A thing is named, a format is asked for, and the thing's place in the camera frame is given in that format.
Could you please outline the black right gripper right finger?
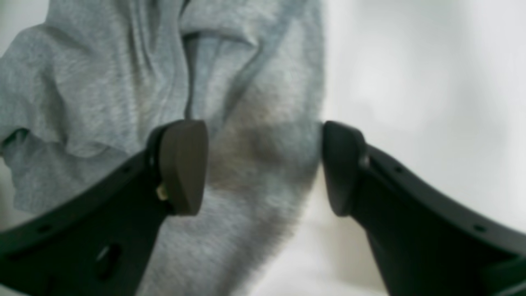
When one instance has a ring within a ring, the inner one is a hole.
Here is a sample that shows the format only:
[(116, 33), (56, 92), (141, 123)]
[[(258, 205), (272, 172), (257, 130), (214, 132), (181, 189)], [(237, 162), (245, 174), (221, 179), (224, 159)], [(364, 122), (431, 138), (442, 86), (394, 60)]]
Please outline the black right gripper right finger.
[(445, 196), (351, 126), (323, 124), (331, 210), (364, 229), (391, 296), (524, 296), (525, 234)]

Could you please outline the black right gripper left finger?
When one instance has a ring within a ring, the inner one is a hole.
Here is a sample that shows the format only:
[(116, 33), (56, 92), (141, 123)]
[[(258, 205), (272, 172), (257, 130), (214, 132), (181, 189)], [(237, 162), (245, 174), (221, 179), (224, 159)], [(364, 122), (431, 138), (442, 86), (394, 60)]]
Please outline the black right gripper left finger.
[(1, 285), (29, 296), (133, 296), (170, 215), (194, 217), (208, 162), (203, 120), (152, 131), (73, 200), (1, 233)]

